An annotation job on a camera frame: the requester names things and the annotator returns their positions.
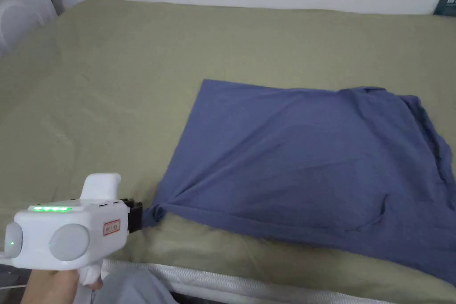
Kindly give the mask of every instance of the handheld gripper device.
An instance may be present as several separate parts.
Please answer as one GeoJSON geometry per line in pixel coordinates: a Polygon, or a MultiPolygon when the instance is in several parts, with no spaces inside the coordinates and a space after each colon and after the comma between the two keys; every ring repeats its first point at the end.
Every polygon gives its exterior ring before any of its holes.
{"type": "Polygon", "coordinates": [[[32,205],[6,227],[0,263],[18,268],[79,271],[93,284],[107,255],[141,229],[142,204],[118,199],[119,174],[91,174],[78,200],[32,205]]]}

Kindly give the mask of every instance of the blue t-shirt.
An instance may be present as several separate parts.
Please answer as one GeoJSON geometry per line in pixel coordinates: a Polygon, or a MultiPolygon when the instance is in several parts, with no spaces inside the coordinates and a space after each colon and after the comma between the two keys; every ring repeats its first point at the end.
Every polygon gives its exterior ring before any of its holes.
{"type": "Polygon", "coordinates": [[[205,80],[144,225],[386,259],[456,284],[452,152],[415,96],[205,80]]]}

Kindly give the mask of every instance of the led indicator strip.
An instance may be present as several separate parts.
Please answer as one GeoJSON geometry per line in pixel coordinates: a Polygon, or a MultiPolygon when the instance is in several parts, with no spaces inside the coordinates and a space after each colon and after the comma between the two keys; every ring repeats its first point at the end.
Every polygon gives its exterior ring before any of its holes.
{"type": "Polygon", "coordinates": [[[33,211],[53,211],[53,212],[67,212],[72,210],[70,207],[34,207],[33,211]]]}

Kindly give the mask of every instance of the gray pants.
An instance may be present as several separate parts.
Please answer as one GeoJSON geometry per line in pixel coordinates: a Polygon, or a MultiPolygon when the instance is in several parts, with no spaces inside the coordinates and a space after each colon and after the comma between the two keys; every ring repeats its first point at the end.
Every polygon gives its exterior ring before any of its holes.
{"type": "Polygon", "coordinates": [[[94,304],[177,304],[152,273],[140,268],[123,268],[110,273],[95,292],[94,304]]]}

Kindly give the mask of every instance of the bed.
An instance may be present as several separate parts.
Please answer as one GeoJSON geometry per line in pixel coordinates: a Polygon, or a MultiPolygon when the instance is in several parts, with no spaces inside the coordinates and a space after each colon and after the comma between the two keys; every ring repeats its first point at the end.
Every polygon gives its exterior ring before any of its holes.
{"type": "MultiPolygon", "coordinates": [[[[94,172],[120,173],[120,195],[150,205],[205,78],[414,94],[454,149],[455,31],[438,16],[78,4],[0,60],[0,227],[29,204],[77,198],[94,172]]],[[[175,215],[112,258],[395,303],[456,301],[451,284],[407,267],[175,215]]]]}

